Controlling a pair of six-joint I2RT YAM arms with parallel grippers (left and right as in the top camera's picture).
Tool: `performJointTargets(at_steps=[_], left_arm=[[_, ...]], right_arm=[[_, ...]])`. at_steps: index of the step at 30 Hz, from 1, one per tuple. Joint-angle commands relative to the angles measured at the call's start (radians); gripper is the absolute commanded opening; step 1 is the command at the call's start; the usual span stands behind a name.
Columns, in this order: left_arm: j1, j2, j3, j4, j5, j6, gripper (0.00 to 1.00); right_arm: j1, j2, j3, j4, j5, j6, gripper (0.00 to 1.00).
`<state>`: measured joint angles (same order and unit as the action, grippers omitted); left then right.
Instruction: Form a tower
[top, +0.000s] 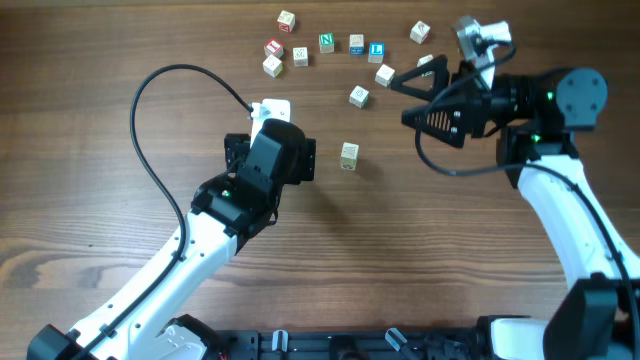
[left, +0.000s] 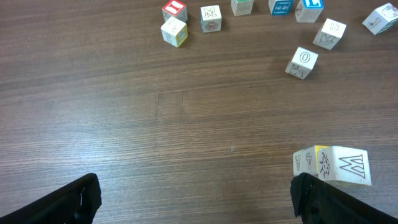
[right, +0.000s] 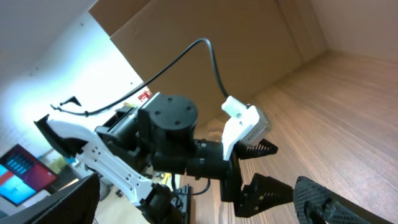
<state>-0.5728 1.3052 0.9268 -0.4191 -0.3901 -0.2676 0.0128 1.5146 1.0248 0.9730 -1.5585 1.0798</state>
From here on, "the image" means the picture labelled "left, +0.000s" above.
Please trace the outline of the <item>plain S wooden block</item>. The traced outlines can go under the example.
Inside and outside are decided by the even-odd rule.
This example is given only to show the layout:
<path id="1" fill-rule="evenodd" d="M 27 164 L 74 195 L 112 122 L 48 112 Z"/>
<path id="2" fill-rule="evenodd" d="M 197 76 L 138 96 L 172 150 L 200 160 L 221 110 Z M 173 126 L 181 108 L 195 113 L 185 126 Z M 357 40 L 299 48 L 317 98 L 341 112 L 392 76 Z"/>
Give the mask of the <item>plain S wooden block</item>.
<path id="1" fill-rule="evenodd" d="M 331 50 L 342 38 L 345 30 L 346 24 L 327 19 L 318 30 L 313 43 Z"/>

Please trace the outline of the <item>W letter wooden block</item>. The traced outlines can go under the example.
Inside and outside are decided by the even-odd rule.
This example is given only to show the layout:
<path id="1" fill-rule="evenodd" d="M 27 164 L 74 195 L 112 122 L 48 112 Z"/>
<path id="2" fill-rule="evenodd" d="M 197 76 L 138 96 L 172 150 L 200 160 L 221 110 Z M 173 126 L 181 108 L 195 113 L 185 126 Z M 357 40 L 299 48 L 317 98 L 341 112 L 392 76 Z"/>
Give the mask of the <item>W letter wooden block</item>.
<path id="1" fill-rule="evenodd" d="M 372 186 L 367 150 L 330 146 L 318 152 L 318 178 L 324 182 Z"/>

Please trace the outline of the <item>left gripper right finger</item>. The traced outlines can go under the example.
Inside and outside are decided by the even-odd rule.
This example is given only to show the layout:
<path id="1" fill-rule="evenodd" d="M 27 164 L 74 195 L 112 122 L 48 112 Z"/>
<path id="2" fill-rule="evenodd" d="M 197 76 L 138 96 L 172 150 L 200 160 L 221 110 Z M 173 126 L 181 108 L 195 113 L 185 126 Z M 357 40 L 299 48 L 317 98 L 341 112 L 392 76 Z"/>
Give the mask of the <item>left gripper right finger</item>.
<path id="1" fill-rule="evenodd" d="M 290 194 L 303 224 L 397 224 L 397 218 L 305 172 L 292 179 Z"/>

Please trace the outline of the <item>O letter wooden block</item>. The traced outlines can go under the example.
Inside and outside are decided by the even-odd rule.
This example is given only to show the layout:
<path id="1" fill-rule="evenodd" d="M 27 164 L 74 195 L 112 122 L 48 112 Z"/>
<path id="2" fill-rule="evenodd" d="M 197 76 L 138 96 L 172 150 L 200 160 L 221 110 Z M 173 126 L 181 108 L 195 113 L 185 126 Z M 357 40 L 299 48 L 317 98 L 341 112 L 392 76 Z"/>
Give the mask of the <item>O letter wooden block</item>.
<path id="1" fill-rule="evenodd" d="M 317 58 L 317 53 L 298 47 L 294 56 L 289 61 L 285 73 L 303 80 L 313 70 Z"/>

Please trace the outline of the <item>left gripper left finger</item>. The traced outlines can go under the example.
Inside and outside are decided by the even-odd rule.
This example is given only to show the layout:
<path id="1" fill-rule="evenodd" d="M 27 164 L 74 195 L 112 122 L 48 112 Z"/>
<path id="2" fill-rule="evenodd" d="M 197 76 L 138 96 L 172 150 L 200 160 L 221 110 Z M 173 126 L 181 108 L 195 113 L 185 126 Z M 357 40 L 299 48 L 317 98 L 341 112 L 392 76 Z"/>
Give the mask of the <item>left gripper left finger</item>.
<path id="1" fill-rule="evenodd" d="M 101 204 L 98 176 L 89 173 L 25 207 L 1 217 L 1 223 L 91 224 Z"/>

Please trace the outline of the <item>yellow top wooden block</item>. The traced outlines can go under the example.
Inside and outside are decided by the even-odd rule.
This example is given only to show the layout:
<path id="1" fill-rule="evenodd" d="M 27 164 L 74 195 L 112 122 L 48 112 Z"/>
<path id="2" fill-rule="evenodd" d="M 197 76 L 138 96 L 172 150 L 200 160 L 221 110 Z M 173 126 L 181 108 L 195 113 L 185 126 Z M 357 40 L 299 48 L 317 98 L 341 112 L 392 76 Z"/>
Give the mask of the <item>yellow top wooden block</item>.
<path id="1" fill-rule="evenodd" d="M 316 146 L 317 155 L 317 176 L 320 180 L 340 188 L 344 183 L 339 177 L 338 171 L 338 153 L 333 146 Z"/>

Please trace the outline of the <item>green J letter block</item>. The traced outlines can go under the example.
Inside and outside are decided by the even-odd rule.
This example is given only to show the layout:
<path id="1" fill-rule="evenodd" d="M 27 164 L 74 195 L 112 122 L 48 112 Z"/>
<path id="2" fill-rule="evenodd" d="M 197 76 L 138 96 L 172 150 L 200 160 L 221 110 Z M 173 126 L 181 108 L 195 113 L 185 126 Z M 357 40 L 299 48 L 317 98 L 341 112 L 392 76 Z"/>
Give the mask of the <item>green J letter block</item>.
<path id="1" fill-rule="evenodd" d="M 321 146 L 315 145 L 293 153 L 293 175 L 298 176 L 305 172 L 318 175 L 318 152 Z"/>

